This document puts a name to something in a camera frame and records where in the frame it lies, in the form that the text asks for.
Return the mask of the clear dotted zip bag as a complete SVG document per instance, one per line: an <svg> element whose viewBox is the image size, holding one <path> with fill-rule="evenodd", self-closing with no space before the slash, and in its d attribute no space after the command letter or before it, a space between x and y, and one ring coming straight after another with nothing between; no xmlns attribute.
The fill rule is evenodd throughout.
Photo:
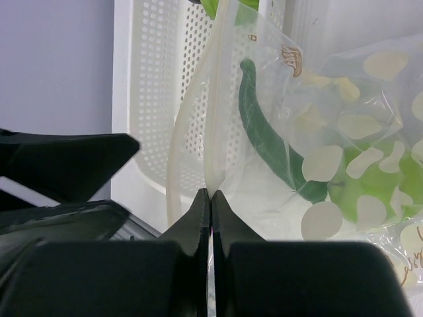
<svg viewBox="0 0 423 317"><path fill-rule="evenodd" d="M422 294L422 205L412 217L363 227L330 200L312 204L259 157L243 128L240 62L256 66L256 94L273 129L303 156L306 181L328 183L344 149L398 139L422 155L421 1L221 3L175 118L167 160L167 221L199 188L223 192L267 240L376 245Z"/></svg>

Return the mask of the light green apple toy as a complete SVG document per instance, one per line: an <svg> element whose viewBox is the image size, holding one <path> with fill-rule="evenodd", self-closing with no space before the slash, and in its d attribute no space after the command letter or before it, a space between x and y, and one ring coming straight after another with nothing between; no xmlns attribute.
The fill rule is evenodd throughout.
<svg viewBox="0 0 423 317"><path fill-rule="evenodd" d="M422 155L398 139L346 148L328 192L342 216L358 226L412 217L414 206L422 205Z"/></svg>

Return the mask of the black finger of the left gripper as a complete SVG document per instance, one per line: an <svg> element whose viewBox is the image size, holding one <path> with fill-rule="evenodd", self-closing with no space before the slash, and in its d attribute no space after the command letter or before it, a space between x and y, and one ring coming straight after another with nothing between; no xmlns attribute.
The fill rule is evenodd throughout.
<svg viewBox="0 0 423 317"><path fill-rule="evenodd" d="M141 148L126 133L38 135L1 130L1 175L59 203L88 201Z"/></svg>

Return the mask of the green chili pepper toy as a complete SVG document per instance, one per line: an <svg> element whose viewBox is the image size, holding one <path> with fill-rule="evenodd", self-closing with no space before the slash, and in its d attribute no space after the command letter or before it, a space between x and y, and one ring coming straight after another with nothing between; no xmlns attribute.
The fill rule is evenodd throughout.
<svg viewBox="0 0 423 317"><path fill-rule="evenodd" d="M266 119L256 94L256 66L245 58L238 94L238 109L247 137L269 169L303 199L316 204L328 195L327 182L306 181L302 173L303 156L273 129Z"/></svg>

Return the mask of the green cabbage toy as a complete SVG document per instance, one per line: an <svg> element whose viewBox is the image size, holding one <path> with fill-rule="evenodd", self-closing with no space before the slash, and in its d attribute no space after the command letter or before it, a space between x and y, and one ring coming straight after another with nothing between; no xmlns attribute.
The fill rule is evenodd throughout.
<svg viewBox="0 0 423 317"><path fill-rule="evenodd" d="M200 5L206 15L215 20L217 13L220 8L220 4L224 3L225 5L228 4L230 6L232 3L240 3L246 5L247 7L252 8L255 11L259 9L259 0L240 0L240 1L218 1L218 0L189 0L190 3Z"/></svg>

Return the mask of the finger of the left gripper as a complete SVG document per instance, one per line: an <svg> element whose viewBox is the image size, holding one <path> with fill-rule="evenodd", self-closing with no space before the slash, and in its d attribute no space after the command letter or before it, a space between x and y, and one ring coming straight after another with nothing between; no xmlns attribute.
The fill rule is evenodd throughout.
<svg viewBox="0 0 423 317"><path fill-rule="evenodd" d="M1 273L33 242L106 240L129 216L127 209L105 200L2 211Z"/></svg>

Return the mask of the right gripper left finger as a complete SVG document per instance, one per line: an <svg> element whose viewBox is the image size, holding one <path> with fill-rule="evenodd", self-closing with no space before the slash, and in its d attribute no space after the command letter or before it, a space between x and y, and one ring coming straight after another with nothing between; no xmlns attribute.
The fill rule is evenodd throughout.
<svg viewBox="0 0 423 317"><path fill-rule="evenodd" d="M2 194L2 211L35 207ZM2 316L205 316L208 192L160 236L129 216L109 239L37 241L1 273Z"/></svg>

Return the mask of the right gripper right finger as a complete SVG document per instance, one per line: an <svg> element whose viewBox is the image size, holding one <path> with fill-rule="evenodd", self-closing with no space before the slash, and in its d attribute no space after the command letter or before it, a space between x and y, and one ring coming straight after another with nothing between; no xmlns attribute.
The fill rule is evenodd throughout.
<svg viewBox="0 0 423 317"><path fill-rule="evenodd" d="M411 316L397 273L365 242L271 242L211 199L218 316Z"/></svg>

